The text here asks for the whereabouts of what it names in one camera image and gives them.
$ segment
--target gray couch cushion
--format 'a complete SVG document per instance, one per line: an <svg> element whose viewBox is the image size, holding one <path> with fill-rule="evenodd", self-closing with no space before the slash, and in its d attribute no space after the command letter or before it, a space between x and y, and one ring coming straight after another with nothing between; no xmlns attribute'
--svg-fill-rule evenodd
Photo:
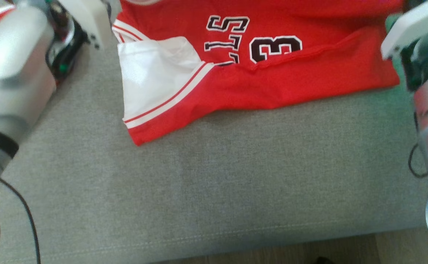
<svg viewBox="0 0 428 264"><path fill-rule="evenodd" d="M424 224L403 87L219 112L136 147L119 71L115 49L86 47L3 175L31 207L44 263L145 263ZM26 214L2 186L0 222L0 264L33 263Z"/></svg>

